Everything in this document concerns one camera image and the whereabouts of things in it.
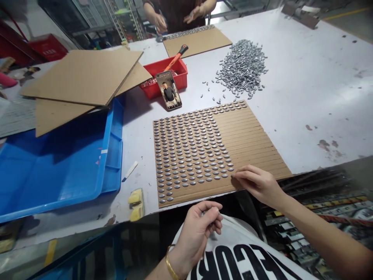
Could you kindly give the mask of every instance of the cardboard stack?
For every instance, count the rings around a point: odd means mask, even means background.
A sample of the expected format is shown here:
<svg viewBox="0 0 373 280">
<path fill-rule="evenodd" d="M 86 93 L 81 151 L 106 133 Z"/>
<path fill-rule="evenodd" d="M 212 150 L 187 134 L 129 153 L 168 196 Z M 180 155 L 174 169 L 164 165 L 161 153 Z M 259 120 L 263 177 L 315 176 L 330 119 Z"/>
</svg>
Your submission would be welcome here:
<svg viewBox="0 0 373 280">
<path fill-rule="evenodd" d="M 36 137 L 110 105 L 112 99 L 152 76 L 138 62 L 143 52 L 71 51 L 41 78 L 22 89 L 35 97 Z"/>
</svg>

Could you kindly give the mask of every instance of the phone screen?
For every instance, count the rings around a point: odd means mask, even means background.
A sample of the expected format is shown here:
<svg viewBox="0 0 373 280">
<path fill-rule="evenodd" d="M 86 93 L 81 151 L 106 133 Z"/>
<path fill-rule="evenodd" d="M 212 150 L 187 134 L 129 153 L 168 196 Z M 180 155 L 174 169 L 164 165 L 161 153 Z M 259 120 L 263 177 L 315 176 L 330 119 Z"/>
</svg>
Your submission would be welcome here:
<svg viewBox="0 0 373 280">
<path fill-rule="evenodd" d="M 155 78 L 157 79 L 167 110 L 172 111 L 181 108 L 182 103 L 179 91 L 171 71 L 159 73 L 155 75 Z"/>
</svg>

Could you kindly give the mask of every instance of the person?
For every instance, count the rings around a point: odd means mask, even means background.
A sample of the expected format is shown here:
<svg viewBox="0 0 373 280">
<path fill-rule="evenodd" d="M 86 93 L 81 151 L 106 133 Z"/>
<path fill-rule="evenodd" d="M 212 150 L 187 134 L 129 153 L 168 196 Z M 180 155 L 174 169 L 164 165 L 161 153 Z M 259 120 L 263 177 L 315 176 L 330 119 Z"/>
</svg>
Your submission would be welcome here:
<svg viewBox="0 0 373 280">
<path fill-rule="evenodd" d="M 289 218 L 342 279 L 373 279 L 373 252 L 285 194 L 272 174 L 246 165 L 232 177 Z M 316 279 L 262 242 L 248 224 L 222 215 L 223 207 L 215 201 L 190 207 L 175 246 L 146 280 Z"/>
<path fill-rule="evenodd" d="M 175 91 L 174 89 L 171 87 L 168 87 L 167 83 L 166 82 L 163 82 L 163 93 L 164 93 L 164 96 L 166 98 L 166 101 L 174 101 L 176 99 L 176 94 L 175 94 Z"/>
<path fill-rule="evenodd" d="M 205 16 L 215 9 L 216 0 L 143 0 L 143 6 L 157 33 L 170 34 L 204 26 Z"/>
</svg>

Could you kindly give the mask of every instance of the hand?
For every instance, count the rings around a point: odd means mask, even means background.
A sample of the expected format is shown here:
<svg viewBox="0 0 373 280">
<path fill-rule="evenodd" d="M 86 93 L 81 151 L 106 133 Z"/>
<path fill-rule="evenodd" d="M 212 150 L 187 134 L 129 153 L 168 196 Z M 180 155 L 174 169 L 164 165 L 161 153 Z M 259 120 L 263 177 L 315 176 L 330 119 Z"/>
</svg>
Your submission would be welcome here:
<svg viewBox="0 0 373 280">
<path fill-rule="evenodd" d="M 170 265 L 180 278 L 187 278 L 202 258 L 210 234 L 221 234 L 222 208 L 220 203 L 202 201 L 189 209 L 178 242 L 169 252 Z"/>
<path fill-rule="evenodd" d="M 162 33 L 167 32 L 167 25 L 162 15 L 157 14 L 157 13 L 154 15 L 154 24 L 155 24 L 155 27 L 157 28 L 158 35 L 161 35 Z"/>
<path fill-rule="evenodd" d="M 289 196 L 280 188 L 271 173 L 246 165 L 239 168 L 232 177 L 260 202 L 279 211 L 286 207 Z"/>
<path fill-rule="evenodd" d="M 189 24 L 193 20 L 195 20 L 196 18 L 202 17 L 203 15 L 205 15 L 205 7 L 204 7 L 204 5 L 197 6 L 197 7 L 194 8 L 193 11 L 190 12 L 189 15 L 187 15 L 184 18 L 184 22 L 186 22 L 187 24 Z"/>
</svg>

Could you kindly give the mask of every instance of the white t-shirt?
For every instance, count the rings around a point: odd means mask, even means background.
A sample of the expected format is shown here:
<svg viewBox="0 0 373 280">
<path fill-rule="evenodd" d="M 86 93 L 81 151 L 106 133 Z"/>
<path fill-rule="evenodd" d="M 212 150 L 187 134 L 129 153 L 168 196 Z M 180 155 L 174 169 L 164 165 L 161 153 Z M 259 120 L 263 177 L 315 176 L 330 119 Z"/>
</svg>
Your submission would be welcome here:
<svg viewBox="0 0 373 280">
<path fill-rule="evenodd" d="M 258 238 L 246 222 L 223 215 L 221 235 L 213 233 L 205 255 L 189 273 L 189 280 L 317 280 L 303 268 Z M 176 244 L 183 226 L 176 234 Z"/>
</svg>

